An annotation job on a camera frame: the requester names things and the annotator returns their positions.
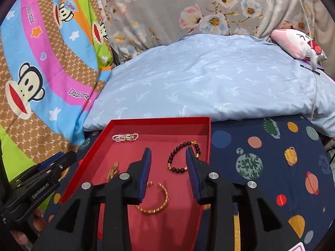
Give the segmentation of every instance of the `light blue duvet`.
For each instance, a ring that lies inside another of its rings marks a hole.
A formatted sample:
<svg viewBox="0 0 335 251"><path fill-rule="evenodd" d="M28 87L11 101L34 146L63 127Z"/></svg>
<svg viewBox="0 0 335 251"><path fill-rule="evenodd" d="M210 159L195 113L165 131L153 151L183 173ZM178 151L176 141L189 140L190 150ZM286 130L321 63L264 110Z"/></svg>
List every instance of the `light blue duvet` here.
<svg viewBox="0 0 335 251"><path fill-rule="evenodd" d="M310 118L317 80L312 122L318 131L335 136L335 82L300 64L310 68L253 36L189 36L116 67L84 128L99 130L112 119L128 118Z"/></svg>

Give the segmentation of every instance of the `paul frank text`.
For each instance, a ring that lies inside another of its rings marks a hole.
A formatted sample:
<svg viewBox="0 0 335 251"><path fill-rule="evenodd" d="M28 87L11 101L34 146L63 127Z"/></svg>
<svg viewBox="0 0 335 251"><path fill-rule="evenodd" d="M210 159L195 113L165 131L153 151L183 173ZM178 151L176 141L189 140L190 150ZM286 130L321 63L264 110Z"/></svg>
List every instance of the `paul frank text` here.
<svg viewBox="0 0 335 251"><path fill-rule="evenodd" d="M75 89L70 89L70 91L67 94L75 98L85 98L87 100L89 99L89 95L86 92L76 92Z"/></svg>
<svg viewBox="0 0 335 251"><path fill-rule="evenodd" d="M36 21L36 19L34 18L34 11L31 10L31 7L32 7L31 4L28 5L28 6L26 6L27 15L28 15L30 24L32 24L32 23L34 23Z"/></svg>

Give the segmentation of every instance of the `dark bead bracelet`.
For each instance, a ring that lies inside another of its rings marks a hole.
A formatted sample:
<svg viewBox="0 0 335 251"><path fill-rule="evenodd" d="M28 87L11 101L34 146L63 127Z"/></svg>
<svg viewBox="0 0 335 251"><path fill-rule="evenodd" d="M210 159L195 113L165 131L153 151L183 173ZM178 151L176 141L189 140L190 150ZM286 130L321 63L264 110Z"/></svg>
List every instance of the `dark bead bracelet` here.
<svg viewBox="0 0 335 251"><path fill-rule="evenodd" d="M169 156L169 160L168 160L168 168L174 172L174 173L177 173L177 174L182 174L184 173L185 171L187 171L187 167L184 167L184 168L181 168L181 169L178 169L178 168L175 168L175 167L171 167L171 164L172 164L172 160L173 160L173 157L180 151L180 149L186 147L186 146L190 146L190 145L193 145L194 146L194 149L195 149L195 156L198 158L201 154L200 152L200 148L199 148L199 145L197 144L196 141L188 141L188 142L184 142L182 144L179 144L179 146L177 146L173 151L172 153L170 154Z"/></svg>

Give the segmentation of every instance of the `jewelry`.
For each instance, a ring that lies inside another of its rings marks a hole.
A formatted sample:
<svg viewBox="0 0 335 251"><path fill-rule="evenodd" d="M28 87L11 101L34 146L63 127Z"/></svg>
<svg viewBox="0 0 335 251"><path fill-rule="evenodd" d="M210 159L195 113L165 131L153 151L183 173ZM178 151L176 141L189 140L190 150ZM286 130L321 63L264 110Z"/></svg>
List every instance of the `jewelry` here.
<svg viewBox="0 0 335 251"><path fill-rule="evenodd" d="M119 173L119 163L118 162L114 162L113 169L110 169L109 172L108 172L107 180L110 181L118 173Z"/></svg>
<svg viewBox="0 0 335 251"><path fill-rule="evenodd" d="M120 141L136 141L138 139L138 133L132 133L132 134L117 134L112 137L112 139L116 142Z"/></svg>
<svg viewBox="0 0 335 251"><path fill-rule="evenodd" d="M183 173L183 172L187 171L187 167L177 169L175 167L171 167L171 164L172 164L173 157L178 153L178 151L181 148L186 147L186 146L190 146L190 145L193 145L194 148L195 148L195 151L196 151L195 157L198 158L200 156L200 154L201 154L200 148L199 148L199 145L197 144L196 141L188 141L188 142L184 142L183 144L179 144L179 146L177 146L169 156L169 160L168 160L167 165L168 165L168 168L172 172L175 172L175 173L179 174L179 173Z"/></svg>
<svg viewBox="0 0 335 251"><path fill-rule="evenodd" d="M147 186L151 186L152 184L153 184L152 181L150 181L150 182L148 182ZM158 183L158 186L161 187L163 189L163 191L165 192L165 201L164 201L164 203L160 207L158 207L156 209L143 209L140 206L135 206L139 211L141 211L143 213L146 213L146 214L154 214L154 213L160 212L161 210L163 210L167 206L167 204L169 202L169 195L167 193L167 190L160 183Z"/></svg>

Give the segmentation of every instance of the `monkey face print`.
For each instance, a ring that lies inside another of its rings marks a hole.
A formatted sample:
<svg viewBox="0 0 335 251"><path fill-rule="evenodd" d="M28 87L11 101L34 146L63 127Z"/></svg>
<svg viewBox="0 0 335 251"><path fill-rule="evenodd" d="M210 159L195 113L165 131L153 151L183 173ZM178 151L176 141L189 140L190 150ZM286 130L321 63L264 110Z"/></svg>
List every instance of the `monkey face print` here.
<svg viewBox="0 0 335 251"><path fill-rule="evenodd" d="M76 11L76 5L74 3L67 3L67 1L65 1L60 5L54 4L52 12L59 28L62 28L63 22L69 22L73 19L73 11Z"/></svg>
<svg viewBox="0 0 335 251"><path fill-rule="evenodd" d="M94 40L99 45L103 44L103 39L104 38L108 39L103 21L101 21L100 23L93 22L93 24L92 24L92 35L93 35Z"/></svg>
<svg viewBox="0 0 335 251"><path fill-rule="evenodd" d="M10 80L6 83L5 93L13 112L27 120L31 115L30 101L40 101L45 95L43 79L40 71L28 62L22 64L18 75L18 82Z"/></svg>

